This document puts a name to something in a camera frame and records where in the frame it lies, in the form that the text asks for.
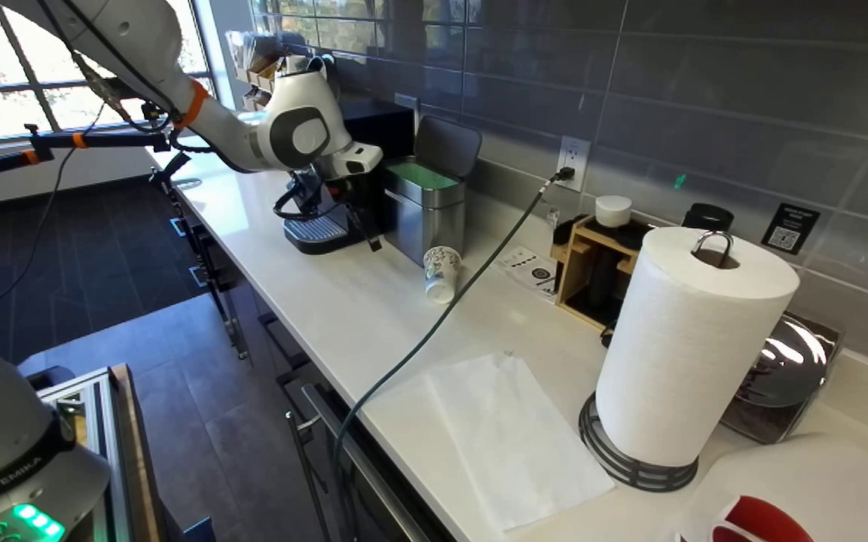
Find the wall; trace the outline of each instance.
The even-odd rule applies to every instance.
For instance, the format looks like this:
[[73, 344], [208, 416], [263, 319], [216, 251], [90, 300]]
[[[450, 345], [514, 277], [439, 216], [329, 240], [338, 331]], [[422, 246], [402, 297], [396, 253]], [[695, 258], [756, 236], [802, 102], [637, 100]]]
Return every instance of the wall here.
[[486, 131], [480, 189], [527, 202], [562, 135], [585, 189], [680, 221], [705, 200], [764, 239], [780, 202], [823, 213], [794, 307], [868, 355], [868, 4], [860, 0], [284, 0], [340, 55], [348, 91]]

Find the black cable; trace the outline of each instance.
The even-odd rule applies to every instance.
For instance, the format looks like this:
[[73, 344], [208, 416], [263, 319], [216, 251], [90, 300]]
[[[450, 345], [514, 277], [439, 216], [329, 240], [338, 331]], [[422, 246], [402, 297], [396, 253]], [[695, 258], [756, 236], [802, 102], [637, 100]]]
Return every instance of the black cable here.
[[[90, 128], [86, 128], [84, 132], [90, 132], [90, 131], [99, 125], [104, 113], [107, 113], [107, 102], [99, 106], [98, 118], [90, 120]], [[57, 174], [53, 174], [51, 192], [49, 192], [49, 200], [44, 200], [44, 208], [43, 208], [38, 224], [37, 224], [37, 231], [32, 231], [32, 246], [31, 246], [31, 253], [24, 257], [20, 272], [19, 272], [19, 275], [11, 277], [11, 283], [0, 292], [0, 300], [7, 300], [7, 297], [19, 290], [19, 283], [31, 275], [32, 258], [37, 258], [38, 243], [43, 243], [44, 224], [49, 224], [51, 208], [53, 208], [53, 200], [57, 200], [57, 192], [59, 192], [59, 186], [62, 186], [66, 164], [73, 159], [75, 152], [78, 152], [78, 149], [70, 149], [70, 153], [59, 159], [59, 170], [57, 170]]]
[[359, 416], [359, 410], [378, 394], [378, 388], [384, 388], [402, 366], [407, 366], [413, 361], [413, 355], [428, 345], [428, 341], [436, 334], [436, 328], [447, 323], [447, 315], [460, 305], [460, 297], [470, 292], [470, 287], [492, 268], [492, 263], [501, 257], [501, 251], [514, 239], [514, 231], [524, 227], [524, 221], [532, 216], [532, 210], [543, 202], [547, 189], [556, 181], [567, 181], [572, 177], [571, 170], [557, 170], [532, 200], [532, 205], [524, 208], [524, 213], [517, 216], [517, 224], [502, 236], [502, 240], [494, 246], [494, 253], [482, 263], [482, 268], [476, 268], [476, 275], [459, 290], [459, 295], [447, 305], [447, 310], [433, 319], [433, 326], [425, 331], [425, 337], [391, 366], [385, 371], [357, 405], [352, 410], [343, 416], [343, 424], [334, 436], [334, 448], [343, 453], [343, 436], [349, 435], [352, 419]]
[[170, 142], [170, 149], [183, 152], [183, 153], [213, 153], [213, 144], [181, 144], [178, 140]]

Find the white countertop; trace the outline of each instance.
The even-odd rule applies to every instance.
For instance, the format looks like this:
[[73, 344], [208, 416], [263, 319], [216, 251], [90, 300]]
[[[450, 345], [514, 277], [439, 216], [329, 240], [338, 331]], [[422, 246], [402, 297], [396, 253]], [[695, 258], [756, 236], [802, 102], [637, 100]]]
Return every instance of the white countertop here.
[[[183, 200], [348, 400], [362, 399], [439, 315], [442, 307], [422, 292], [422, 272], [396, 246], [370, 253], [357, 243], [326, 257], [299, 253], [271, 213], [286, 174], [231, 174], [216, 159], [196, 159], [178, 174], [178, 181], [183, 177], [199, 177], [199, 184], [183, 186]], [[482, 208], [470, 216], [482, 221], [466, 229], [466, 275], [517, 216], [517, 210], [486, 200], [472, 200], [472, 205]], [[511, 246], [547, 251], [547, 239], [547, 224], [532, 221]], [[422, 366], [486, 352], [524, 357], [572, 427], [604, 361], [593, 328], [492, 268], [439, 334], [390, 385]], [[841, 399], [823, 394], [799, 435], [838, 435], [868, 448], [868, 424], [853, 414], [841, 414]], [[501, 538], [482, 519], [456, 456], [442, 453], [450, 447], [447, 435], [420, 427], [413, 416], [409, 410], [378, 410], [378, 405], [362, 414], [378, 443], [459, 538]], [[734, 448], [753, 447], [716, 427], [701, 453], [701, 474], [715, 457]], [[693, 501], [699, 479], [677, 495], [642, 495], [618, 485], [585, 505], [511, 529], [502, 538], [672, 538], [666, 525]]]

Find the window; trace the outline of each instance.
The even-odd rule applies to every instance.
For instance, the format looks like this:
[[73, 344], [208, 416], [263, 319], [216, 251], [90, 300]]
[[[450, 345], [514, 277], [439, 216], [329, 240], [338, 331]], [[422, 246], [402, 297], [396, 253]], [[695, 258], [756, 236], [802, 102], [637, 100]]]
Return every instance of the window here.
[[[183, 33], [181, 65], [210, 91], [213, 75], [202, 48], [194, 0], [170, 0], [170, 7]], [[43, 131], [82, 131], [98, 113], [99, 97], [86, 91], [66, 44], [0, 7], [0, 142], [24, 140], [24, 125], [38, 125]], [[98, 128], [117, 125], [124, 120], [111, 110], [98, 120]]]

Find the green light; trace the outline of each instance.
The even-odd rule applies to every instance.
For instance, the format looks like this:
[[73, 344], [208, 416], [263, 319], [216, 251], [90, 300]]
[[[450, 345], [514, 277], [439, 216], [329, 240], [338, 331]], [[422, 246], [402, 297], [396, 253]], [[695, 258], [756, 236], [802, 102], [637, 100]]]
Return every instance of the green light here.
[[676, 189], [688, 186], [688, 171], [676, 174]]
[[31, 542], [59, 542], [66, 535], [66, 528], [37, 505], [11, 505], [11, 519], [19, 519], [15, 528]]
[[15, 516], [19, 516], [19, 519], [32, 519], [32, 516], [37, 516], [37, 505], [15, 505]]

